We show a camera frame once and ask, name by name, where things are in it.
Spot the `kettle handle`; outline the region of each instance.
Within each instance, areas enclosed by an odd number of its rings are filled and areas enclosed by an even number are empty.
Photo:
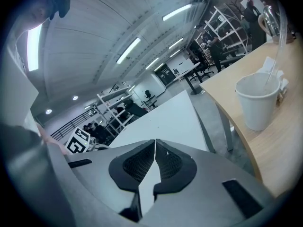
[[[266,29],[265,26],[263,25],[263,21],[264,21],[264,15],[263,15],[263,14],[260,14],[259,17],[258,17],[259,26],[261,27],[261,29],[262,29],[266,34],[268,34],[269,36],[271,36],[269,30]]]

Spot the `metal kettle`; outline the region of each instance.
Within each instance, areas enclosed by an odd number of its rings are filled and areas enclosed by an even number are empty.
[[[259,26],[265,33],[273,38],[273,43],[279,44],[280,37],[280,15],[273,9],[272,6],[266,5],[263,13],[258,18]],[[293,36],[289,29],[287,29],[286,43],[294,41]]]

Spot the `white shirt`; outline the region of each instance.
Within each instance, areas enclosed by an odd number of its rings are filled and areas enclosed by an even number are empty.
[[[0,121],[11,126],[23,126],[40,136],[30,112],[30,107],[37,97],[38,91],[25,75],[16,43],[15,34],[11,32],[2,51]]]

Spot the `metal shelving rack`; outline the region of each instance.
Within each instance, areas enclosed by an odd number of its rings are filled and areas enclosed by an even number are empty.
[[[233,20],[236,20],[239,22],[239,25],[241,25],[241,22],[240,20],[238,19],[238,17],[234,14],[234,12],[228,7],[228,5],[224,4],[222,7],[219,7],[217,8],[216,6],[214,6],[214,13],[213,15],[211,16],[211,18],[207,21],[205,20],[205,23],[206,23],[206,26],[204,27],[204,29],[206,29],[207,27],[210,28],[217,36],[218,36],[218,39],[220,41],[226,39],[227,37],[229,37],[230,35],[232,34],[236,34],[236,36],[238,37],[239,41],[238,42],[235,42],[233,44],[230,44],[230,45],[227,45],[224,43],[226,49],[230,49],[232,47],[235,47],[235,46],[238,46],[238,45],[242,45],[243,48],[244,48],[244,51],[246,54],[248,54],[248,51],[247,51],[247,41],[248,41],[248,35],[246,34],[245,30],[243,29],[242,26],[238,27],[238,28],[235,28],[234,25],[231,23]],[[213,23],[216,21],[216,20],[220,20],[221,23],[218,25],[217,28],[214,28],[213,27]],[[229,33],[227,33],[225,36],[221,37],[219,35],[219,31],[220,29],[224,28],[226,25],[229,25],[232,29],[232,31],[230,31]],[[239,30],[242,30],[244,31],[245,35],[246,35],[246,38],[241,38],[238,31]]]
[[[114,108],[117,107],[119,104],[121,104],[121,103],[123,103],[124,101],[126,101],[127,99],[129,99],[132,95],[124,96],[124,97],[122,97],[121,99],[119,99],[118,101],[114,102],[114,103],[111,104],[111,105],[107,105],[106,102],[109,101],[109,100],[111,100],[111,99],[113,99],[113,98],[115,98],[115,97],[117,97],[117,96],[120,96],[120,95],[122,95],[122,94],[124,94],[124,93],[127,93],[127,90],[128,90],[128,89],[130,89],[130,87],[125,87],[125,88],[119,89],[119,90],[117,90],[117,91],[113,91],[113,92],[111,92],[111,93],[109,93],[109,94],[106,94],[106,95],[101,95],[101,96],[100,96],[99,94],[97,94],[98,98],[99,98],[100,101],[101,101],[101,104],[104,104],[105,107],[106,107],[106,110],[105,110],[103,113],[100,112],[100,114],[101,114],[103,120],[104,120],[105,122],[107,122],[107,123],[109,124],[109,126],[110,126],[117,134],[119,134],[118,129],[120,129],[120,128],[125,128],[126,124],[133,118],[134,115],[131,115],[125,122],[121,122],[121,121],[118,119],[118,117],[119,117],[122,113],[124,113],[125,110],[123,110],[121,113],[115,115],[114,112],[112,111],[112,109],[114,109]],[[104,116],[104,114],[106,114],[107,112],[111,113],[111,114],[113,115],[114,119],[112,119],[112,120],[110,120],[110,121],[107,120],[106,117]],[[119,124],[120,124],[120,126],[119,126],[118,128],[115,128],[115,127],[111,124],[111,122],[112,122],[113,120],[115,120],[115,119],[116,119],[116,120],[119,122]]]

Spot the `cup rim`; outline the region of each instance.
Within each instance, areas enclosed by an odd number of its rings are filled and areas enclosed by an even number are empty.
[[[247,75],[247,76],[244,76],[244,77],[240,78],[240,79],[236,82],[236,86],[237,86],[238,82],[241,81],[243,78],[249,77],[249,76],[251,76],[251,75],[253,75],[253,74],[268,74],[268,75],[269,75],[269,73],[266,73],[266,72],[254,72],[254,73],[251,73],[251,74],[249,74],[249,75]],[[272,93],[269,93],[269,94],[266,94],[266,95],[263,95],[263,96],[251,96],[251,95],[243,94],[243,93],[241,93],[241,92],[239,92],[239,91],[237,90],[237,87],[235,88],[235,90],[236,90],[236,92],[237,92],[240,96],[242,96],[242,97],[254,98],[254,99],[260,99],[260,98],[270,97],[270,96],[276,94],[277,91],[280,89],[281,82],[280,82],[280,80],[279,80],[277,77],[276,77],[276,79],[277,79],[277,81],[278,81],[278,87],[276,88],[276,90],[274,90]]]

